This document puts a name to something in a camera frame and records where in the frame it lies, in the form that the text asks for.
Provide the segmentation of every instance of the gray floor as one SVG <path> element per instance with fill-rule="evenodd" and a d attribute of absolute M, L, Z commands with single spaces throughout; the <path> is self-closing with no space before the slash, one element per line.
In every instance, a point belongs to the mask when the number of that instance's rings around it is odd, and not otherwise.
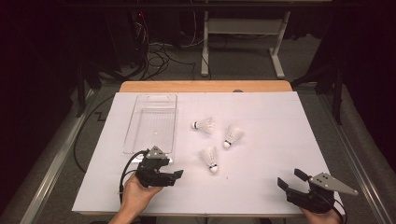
<path fill-rule="evenodd" d="M 275 41 L 273 36 L 255 40 L 230 38 L 227 40 L 226 48 L 219 49 L 224 46 L 224 40 L 222 37 L 211 36 L 209 43 L 212 47 L 209 53 L 211 79 L 276 79 L 268 54 L 268 48 L 272 47 Z M 292 81 L 306 73 L 318 44 L 319 40 L 311 36 L 297 41 L 285 40 L 282 43 L 279 58 L 286 80 Z M 160 47 L 152 46 L 151 50 L 156 48 L 160 49 Z M 200 76 L 200 47 L 165 48 L 173 60 L 184 64 L 171 61 L 163 73 L 152 79 L 208 79 L 208 77 Z M 161 63 L 158 60 L 152 59 L 153 66 L 149 69 L 151 74 L 157 70 L 155 64 Z M 192 63 L 195 63 L 194 70 L 192 70 Z M 129 70 L 131 69 L 123 67 L 122 71 L 126 74 Z M 391 213 L 396 209 L 396 193 L 394 192 L 396 176 L 375 146 L 370 134 L 367 133 L 347 89 L 343 89 L 341 111 L 343 125 L 339 126 L 334 124 L 330 114 L 331 95 L 316 95 L 313 90 L 314 86 L 315 83 L 304 84 L 295 88 L 295 91 L 299 93 L 305 113 L 332 175 L 360 192 L 358 197 L 341 195 L 348 213 L 348 223 L 392 223 L 392 220 L 396 220 L 394 213 Z M 88 102 L 92 103 L 91 108 L 101 104 L 117 92 L 119 87 L 120 83 L 116 81 L 104 80 L 103 88 L 88 97 Z M 74 92 L 71 97 L 76 99 L 76 93 Z M 105 118 L 111 101 L 112 99 L 105 101 L 95 112 L 102 112 L 102 118 Z M 43 151 L 35 167 L 1 216 L 0 223 L 21 222 L 54 158 L 59 155 L 62 148 L 71 144 L 68 137 L 81 122 L 76 118 L 77 110 L 78 105 L 74 104 L 62 127 Z M 103 121 L 98 121 L 98 116 L 98 114 L 92 114 L 87 119 L 76 142 L 77 157 L 84 168 L 89 165 L 97 139 L 104 126 Z M 93 220 L 109 220 L 111 216 L 86 217 L 71 212 L 83 176 L 70 152 L 66 156 L 59 177 L 55 179 L 53 186 L 49 186 L 49 192 L 45 194 L 47 197 L 42 200 L 42 206 L 33 221 L 35 223 L 89 223 Z M 273 218 L 272 221 L 276 224 L 283 222 L 277 218 Z M 291 224 L 306 223 L 304 218 L 288 218 L 286 221 Z"/>

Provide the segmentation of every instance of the person's left hand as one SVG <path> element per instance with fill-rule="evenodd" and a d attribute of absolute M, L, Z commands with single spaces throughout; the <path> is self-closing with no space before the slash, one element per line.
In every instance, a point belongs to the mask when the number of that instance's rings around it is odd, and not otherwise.
<path fill-rule="evenodd" d="M 151 198 L 163 187 L 143 187 L 133 174 L 124 184 L 120 211 L 110 221 L 115 223 L 131 223 L 135 217 L 149 205 Z"/>

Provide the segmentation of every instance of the dark background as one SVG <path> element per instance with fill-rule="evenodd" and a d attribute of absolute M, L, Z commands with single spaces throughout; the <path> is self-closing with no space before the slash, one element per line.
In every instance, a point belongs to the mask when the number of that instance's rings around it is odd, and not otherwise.
<path fill-rule="evenodd" d="M 393 38 L 396 34 L 392 26 L 396 20 L 389 1 L 371 1 L 369 5 L 365 10 L 344 8 L 335 13 L 327 9 L 295 9 L 285 38 L 298 39 L 311 34 L 322 39 L 310 71 L 342 57 L 344 81 L 355 106 L 379 149 L 396 170 L 393 153 L 396 146 Z M 281 12 L 211 13 L 217 17 L 261 18 Z M 193 34 L 190 13 L 150 11 L 144 14 L 148 31 L 175 46 L 182 41 L 180 31 Z M 50 0 L 0 2 L 3 118 L 0 212 L 70 110 L 69 94 L 77 85 L 81 68 L 89 84 L 99 88 L 100 69 L 90 66 L 90 62 L 113 71 L 120 70 L 122 63 L 139 63 L 142 47 L 136 44 L 138 36 L 128 26 L 128 18 L 134 16 L 126 12 L 66 10 Z M 203 12 L 197 12 L 196 16 L 202 33 Z"/>

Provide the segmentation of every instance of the shuttlecock cork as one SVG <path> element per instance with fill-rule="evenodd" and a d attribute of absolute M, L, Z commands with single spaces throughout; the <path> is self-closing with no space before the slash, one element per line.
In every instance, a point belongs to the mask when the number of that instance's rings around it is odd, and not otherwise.
<path fill-rule="evenodd" d="M 207 147 L 200 151 L 201 158 L 204 160 L 206 165 L 209 166 L 209 170 L 212 173 L 216 173 L 219 170 L 216 154 L 216 147 Z"/>
<path fill-rule="evenodd" d="M 203 119 L 193 122 L 191 127 L 193 129 L 201 130 L 205 133 L 212 134 L 213 129 L 215 128 L 215 122 L 212 118 Z"/>
<path fill-rule="evenodd" d="M 241 139 L 241 137 L 243 135 L 244 135 L 244 132 L 242 131 L 242 129 L 240 129 L 236 126 L 230 125 L 230 127 L 228 127 L 227 134 L 226 134 L 225 140 L 223 142 L 223 146 L 225 148 L 231 147 L 231 145 L 234 142 Z"/>

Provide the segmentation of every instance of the desk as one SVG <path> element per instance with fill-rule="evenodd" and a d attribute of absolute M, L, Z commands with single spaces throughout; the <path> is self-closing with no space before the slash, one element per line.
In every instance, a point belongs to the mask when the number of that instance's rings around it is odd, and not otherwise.
<path fill-rule="evenodd" d="M 294 168 L 312 175 L 329 171 L 297 93 L 290 91 L 286 81 L 271 81 L 278 85 L 278 92 L 257 92 L 265 89 L 257 83 L 265 82 L 124 83 L 107 116 L 73 211 L 86 215 L 118 211 L 120 174 L 132 156 L 124 154 L 122 147 L 135 98 L 145 88 L 146 92 L 158 93 L 172 86 L 170 91 L 177 94 L 176 158 L 172 165 L 163 167 L 162 172 L 182 169 L 184 174 L 173 187 L 156 195 L 143 215 L 301 216 L 295 205 L 286 202 L 286 195 L 277 186 L 276 179 L 281 177 L 292 188 L 306 191 L 307 184 L 294 176 Z M 207 91 L 216 86 L 223 89 Z M 248 92 L 225 92 L 234 89 Z M 191 129 L 192 120 L 209 115 L 216 122 L 212 135 Z M 221 146 L 222 138 L 230 122 L 237 123 L 246 136 L 225 150 Z M 208 171 L 197 154 L 199 149 L 212 145 L 218 148 L 219 154 L 219 172 L 215 175 Z"/>

